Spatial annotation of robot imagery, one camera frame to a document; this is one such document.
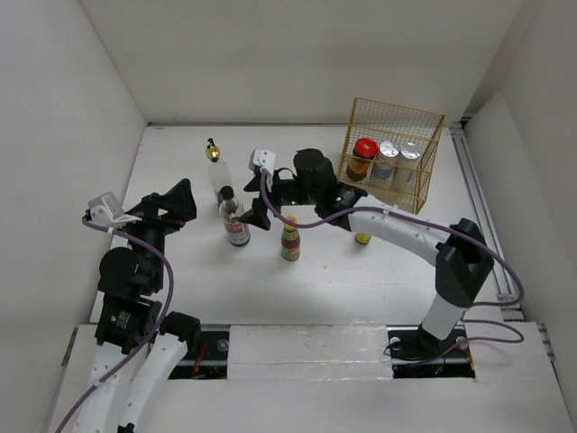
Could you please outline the black cap vinegar bottle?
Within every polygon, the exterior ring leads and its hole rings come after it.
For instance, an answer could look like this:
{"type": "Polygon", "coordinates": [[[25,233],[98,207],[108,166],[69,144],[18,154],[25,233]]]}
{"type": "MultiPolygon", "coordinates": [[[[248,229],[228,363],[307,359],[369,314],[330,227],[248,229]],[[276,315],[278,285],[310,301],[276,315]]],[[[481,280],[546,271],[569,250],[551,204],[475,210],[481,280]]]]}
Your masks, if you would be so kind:
{"type": "Polygon", "coordinates": [[[231,186],[221,187],[219,194],[222,198],[219,213],[229,243],[236,247],[247,245],[251,234],[248,225],[240,221],[244,213],[243,204],[235,196],[231,186]]]}

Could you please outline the clear gold spout oil bottle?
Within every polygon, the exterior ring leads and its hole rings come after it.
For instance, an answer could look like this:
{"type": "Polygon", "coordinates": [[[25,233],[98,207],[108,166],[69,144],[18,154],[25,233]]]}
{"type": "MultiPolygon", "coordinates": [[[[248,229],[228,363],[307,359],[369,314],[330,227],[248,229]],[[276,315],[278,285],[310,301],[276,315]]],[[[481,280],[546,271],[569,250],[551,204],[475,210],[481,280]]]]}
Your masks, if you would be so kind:
{"type": "Polygon", "coordinates": [[[220,190],[223,187],[231,187],[230,171],[227,163],[221,158],[220,148],[212,138],[207,139],[206,157],[210,163],[208,166],[208,177],[214,191],[217,204],[222,202],[220,190]]]}

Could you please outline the yellow cap red sauce bottle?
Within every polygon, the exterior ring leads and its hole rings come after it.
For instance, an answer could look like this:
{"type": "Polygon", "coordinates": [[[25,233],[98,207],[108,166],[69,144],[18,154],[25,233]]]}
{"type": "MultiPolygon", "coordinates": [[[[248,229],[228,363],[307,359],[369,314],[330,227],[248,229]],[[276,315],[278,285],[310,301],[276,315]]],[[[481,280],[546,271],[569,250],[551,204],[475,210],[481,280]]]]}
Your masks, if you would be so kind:
{"type": "Polygon", "coordinates": [[[288,216],[288,223],[283,224],[281,233],[281,257],[287,261],[296,261],[300,256],[300,234],[294,226],[297,219],[294,216],[288,216]]]}

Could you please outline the red lid chili sauce jar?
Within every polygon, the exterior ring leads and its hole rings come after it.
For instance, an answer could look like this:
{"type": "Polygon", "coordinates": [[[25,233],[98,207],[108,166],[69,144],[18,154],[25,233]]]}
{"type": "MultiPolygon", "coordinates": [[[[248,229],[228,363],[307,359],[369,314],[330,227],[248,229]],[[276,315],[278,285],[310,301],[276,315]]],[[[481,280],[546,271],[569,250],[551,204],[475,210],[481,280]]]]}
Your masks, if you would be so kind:
{"type": "Polygon", "coordinates": [[[362,181],[367,176],[378,149],[378,144],[371,138],[358,139],[353,146],[353,153],[347,164],[347,177],[355,182],[362,181]]]}

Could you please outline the silver lid salt shaker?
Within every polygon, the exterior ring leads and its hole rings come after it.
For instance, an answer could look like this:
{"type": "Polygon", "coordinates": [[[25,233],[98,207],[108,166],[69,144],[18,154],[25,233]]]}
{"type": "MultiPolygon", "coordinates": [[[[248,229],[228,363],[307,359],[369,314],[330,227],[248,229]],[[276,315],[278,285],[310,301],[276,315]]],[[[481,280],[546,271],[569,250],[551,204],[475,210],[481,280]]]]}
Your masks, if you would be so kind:
{"type": "Polygon", "coordinates": [[[399,147],[392,141],[384,141],[379,145],[376,159],[372,165],[370,182],[380,185],[394,173],[398,162],[399,147]]]}

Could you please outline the silver lid spice shaker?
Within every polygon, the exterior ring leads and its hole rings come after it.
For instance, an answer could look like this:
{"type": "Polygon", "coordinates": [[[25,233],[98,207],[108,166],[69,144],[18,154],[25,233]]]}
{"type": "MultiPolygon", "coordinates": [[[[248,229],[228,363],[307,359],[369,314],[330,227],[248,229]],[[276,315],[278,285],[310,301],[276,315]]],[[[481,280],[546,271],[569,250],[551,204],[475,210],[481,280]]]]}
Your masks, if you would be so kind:
{"type": "Polygon", "coordinates": [[[404,189],[416,173],[423,149],[417,143],[403,143],[399,147],[397,169],[394,174],[393,186],[397,190],[404,189]]]}

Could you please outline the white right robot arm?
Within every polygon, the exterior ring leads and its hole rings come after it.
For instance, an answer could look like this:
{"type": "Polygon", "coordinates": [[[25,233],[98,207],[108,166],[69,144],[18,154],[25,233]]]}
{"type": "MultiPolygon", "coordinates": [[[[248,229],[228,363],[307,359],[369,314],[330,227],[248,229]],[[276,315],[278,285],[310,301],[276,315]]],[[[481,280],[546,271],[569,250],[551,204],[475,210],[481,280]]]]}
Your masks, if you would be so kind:
{"type": "Polygon", "coordinates": [[[365,233],[393,244],[435,269],[435,297],[414,336],[391,344],[402,359],[424,362],[452,349],[450,334],[473,306],[494,266],[494,258],[478,226],[461,219],[435,226],[378,200],[363,189],[337,180],[332,163],[318,149],[304,149],[293,159],[295,174],[280,177],[276,155],[256,148],[249,158],[252,180],[245,191],[257,193],[242,222],[270,229],[270,218],[282,222],[287,206],[311,206],[318,217],[307,229],[328,224],[351,233],[365,233]]]}

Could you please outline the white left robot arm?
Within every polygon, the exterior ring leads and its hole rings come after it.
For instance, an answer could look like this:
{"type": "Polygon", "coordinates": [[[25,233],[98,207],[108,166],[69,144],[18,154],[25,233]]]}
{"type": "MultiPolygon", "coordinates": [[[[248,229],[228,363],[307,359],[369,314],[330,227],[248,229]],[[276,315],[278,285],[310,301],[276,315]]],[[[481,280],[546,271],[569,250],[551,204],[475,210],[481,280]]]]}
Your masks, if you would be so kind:
{"type": "Polygon", "coordinates": [[[201,345],[197,318],[170,310],[174,271],[165,240],[197,216],[189,180],[124,210],[112,192],[94,198],[84,226],[121,237],[99,264],[103,306],[90,386],[61,421],[75,432],[139,432],[171,372],[201,345]]]}

